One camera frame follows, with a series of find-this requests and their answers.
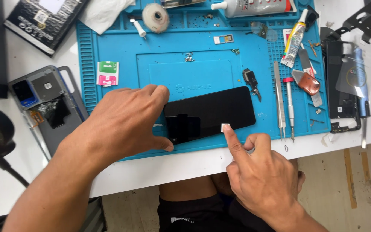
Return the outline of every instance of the cloth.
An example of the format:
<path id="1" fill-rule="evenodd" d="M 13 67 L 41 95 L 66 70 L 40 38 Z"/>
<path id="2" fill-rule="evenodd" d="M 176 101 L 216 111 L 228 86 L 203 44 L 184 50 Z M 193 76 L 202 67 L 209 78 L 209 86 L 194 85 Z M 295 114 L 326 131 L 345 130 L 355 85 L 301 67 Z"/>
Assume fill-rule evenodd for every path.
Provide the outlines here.
<path id="1" fill-rule="evenodd" d="M 170 202 L 160 198 L 157 213 L 160 218 L 160 232 L 275 232 L 261 218 L 250 213 L 235 199 L 226 211 L 218 194 L 181 202 Z"/>
<path id="2" fill-rule="evenodd" d="M 135 0 L 91 0 L 80 21 L 98 34 L 104 33 L 116 21 L 121 11 Z"/>

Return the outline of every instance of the sim card tray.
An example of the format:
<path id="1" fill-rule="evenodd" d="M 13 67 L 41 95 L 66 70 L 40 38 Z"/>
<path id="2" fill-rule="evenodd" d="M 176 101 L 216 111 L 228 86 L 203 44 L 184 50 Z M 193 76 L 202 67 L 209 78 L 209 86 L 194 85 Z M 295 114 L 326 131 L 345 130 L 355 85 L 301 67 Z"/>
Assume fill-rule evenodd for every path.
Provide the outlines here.
<path id="1" fill-rule="evenodd" d="M 222 44 L 222 43 L 231 43 L 234 42 L 234 38 L 232 34 L 228 35 L 216 35 L 213 37 L 214 38 L 214 44 Z"/>

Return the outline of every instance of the hand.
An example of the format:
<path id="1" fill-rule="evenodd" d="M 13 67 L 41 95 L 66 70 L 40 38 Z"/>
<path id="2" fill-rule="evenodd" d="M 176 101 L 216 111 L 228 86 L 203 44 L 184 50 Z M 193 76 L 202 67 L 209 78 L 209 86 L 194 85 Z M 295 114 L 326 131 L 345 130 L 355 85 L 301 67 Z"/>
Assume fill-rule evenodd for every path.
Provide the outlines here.
<path id="1" fill-rule="evenodd" d="M 168 99 L 169 91 L 162 85 L 110 91 L 60 146 L 77 144 L 72 149 L 102 169 L 150 149 L 172 151 L 169 139 L 152 134 L 152 126 Z"/>
<path id="2" fill-rule="evenodd" d="M 297 184 L 293 165 L 271 150 L 268 134 L 251 134 L 243 146 L 229 125 L 223 131 L 234 158 L 226 168 L 231 189 L 250 212 L 280 230 L 294 210 L 303 210 L 293 196 Z"/>

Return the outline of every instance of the black shorts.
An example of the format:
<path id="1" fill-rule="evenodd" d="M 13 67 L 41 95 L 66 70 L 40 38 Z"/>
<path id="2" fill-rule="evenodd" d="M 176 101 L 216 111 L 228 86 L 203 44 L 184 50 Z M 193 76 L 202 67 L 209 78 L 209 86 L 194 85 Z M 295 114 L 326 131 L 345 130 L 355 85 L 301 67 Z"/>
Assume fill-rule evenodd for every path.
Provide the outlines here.
<path id="1" fill-rule="evenodd" d="M 160 198 L 157 212 L 160 218 L 160 232 L 275 232 L 265 221 L 250 213 L 236 199 L 226 210 L 218 194 L 208 198 L 179 202 L 165 201 Z"/>

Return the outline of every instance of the person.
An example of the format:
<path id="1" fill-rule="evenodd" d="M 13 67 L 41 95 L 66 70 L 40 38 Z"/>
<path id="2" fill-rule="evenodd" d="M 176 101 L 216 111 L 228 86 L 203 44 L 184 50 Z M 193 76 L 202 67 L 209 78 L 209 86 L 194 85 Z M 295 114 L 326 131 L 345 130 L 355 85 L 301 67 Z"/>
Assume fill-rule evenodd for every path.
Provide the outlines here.
<path id="1" fill-rule="evenodd" d="M 78 231 L 91 183 L 102 170 L 150 149 L 174 149 L 170 140 L 152 134 L 168 99 L 161 85 L 107 93 L 20 196 L 3 232 Z M 226 171 L 236 196 L 228 214 L 209 176 L 164 184 L 157 210 L 160 231 L 327 231 L 296 201 L 304 176 L 271 150 L 267 134 L 251 134 L 242 145 L 225 125 L 224 136 L 234 158 Z"/>

